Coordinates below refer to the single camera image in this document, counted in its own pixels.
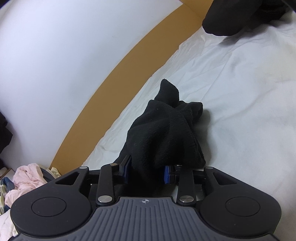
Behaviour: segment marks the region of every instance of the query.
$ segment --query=white bed sheet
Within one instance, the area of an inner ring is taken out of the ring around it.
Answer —
[[[99,169],[118,157],[163,78],[181,100],[204,104],[197,132],[207,164],[276,198],[275,235],[296,240],[296,14],[232,37],[201,28],[149,78],[84,165]]]

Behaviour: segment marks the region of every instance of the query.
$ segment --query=circular button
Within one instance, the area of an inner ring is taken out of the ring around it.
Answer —
[[[108,195],[103,195],[103,196],[98,197],[98,201],[102,202],[102,203],[111,202],[112,200],[113,200],[113,198],[111,196],[108,196]]]
[[[228,212],[240,216],[253,216],[260,210],[260,205],[257,201],[249,197],[234,197],[225,203]]]
[[[184,195],[180,197],[180,201],[184,202],[184,203],[189,203],[189,202],[193,202],[194,198],[192,196],[189,195]]]
[[[32,204],[32,211],[41,217],[53,217],[66,209],[66,202],[57,197],[45,197]]]

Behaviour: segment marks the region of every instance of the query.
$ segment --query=wooden bed frame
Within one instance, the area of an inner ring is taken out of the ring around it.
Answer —
[[[181,2],[122,59],[84,107],[51,164],[61,174],[82,165],[150,76],[201,27],[212,0]]]

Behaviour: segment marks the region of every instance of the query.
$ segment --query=pile of clothes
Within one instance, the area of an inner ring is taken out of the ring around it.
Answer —
[[[0,180],[0,241],[7,241],[12,236],[17,236],[17,231],[10,218],[10,208],[20,196],[60,177],[58,170],[51,170],[36,163],[19,167],[12,181],[8,177]]]

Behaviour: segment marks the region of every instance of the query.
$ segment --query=wrinkled fabric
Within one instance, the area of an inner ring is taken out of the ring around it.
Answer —
[[[281,0],[214,0],[202,26],[208,34],[232,36],[245,26],[279,20],[286,8]]]
[[[14,183],[8,177],[2,178],[0,180],[0,185],[5,185],[7,192],[9,192],[10,190],[13,190],[15,188]]]
[[[282,209],[275,235],[295,241],[295,66],[294,12],[232,37],[201,28],[147,80],[83,166],[118,157],[131,124],[169,79],[180,99],[203,103],[197,134],[207,165],[273,196]]]
[[[5,196],[5,204],[9,207],[20,196],[47,183],[36,163],[19,167],[13,176],[12,182],[15,189],[9,191]]]
[[[11,237],[17,236],[18,233],[10,218],[10,210],[0,216],[0,241],[7,241]]]
[[[151,196],[164,184],[167,165],[202,168],[205,159],[193,124],[202,115],[202,103],[179,100],[179,91],[166,79],[154,100],[128,130],[126,143],[115,162],[131,155],[129,196]]]

